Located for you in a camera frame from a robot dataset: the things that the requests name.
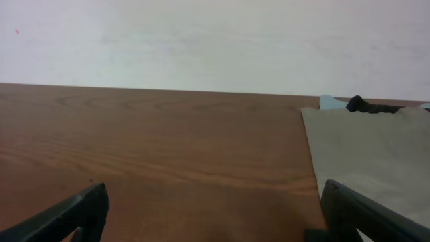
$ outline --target black plastic part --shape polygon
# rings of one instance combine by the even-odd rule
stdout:
[[[60,242],[75,231],[73,242],[101,239],[109,198],[105,184],[94,184],[59,204],[0,232],[2,242]]]
[[[337,181],[326,181],[321,205],[330,241],[361,242],[363,240],[357,229],[374,242],[430,241],[430,229],[393,212]]]
[[[304,242],[330,242],[329,232],[323,229],[306,229]]]
[[[351,98],[347,104],[347,109],[350,112],[360,111],[367,112],[370,114],[377,114],[380,112],[395,114],[401,108],[404,108],[404,106],[370,104],[366,102],[363,98],[361,98],[359,95]]]

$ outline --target gray cloth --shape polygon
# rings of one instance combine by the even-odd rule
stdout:
[[[430,227],[430,112],[302,109],[320,195],[334,179]]]

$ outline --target white wall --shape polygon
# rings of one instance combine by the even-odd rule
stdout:
[[[430,100],[429,13],[428,0],[0,0],[0,82]]]

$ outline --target wooden table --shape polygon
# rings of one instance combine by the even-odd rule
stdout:
[[[0,230],[105,182],[102,241],[302,241],[325,226],[317,97],[0,84]]]

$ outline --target wood grain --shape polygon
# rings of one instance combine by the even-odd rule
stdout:
[[[323,228],[316,97],[0,84],[0,229],[93,182],[102,241],[302,241]]]

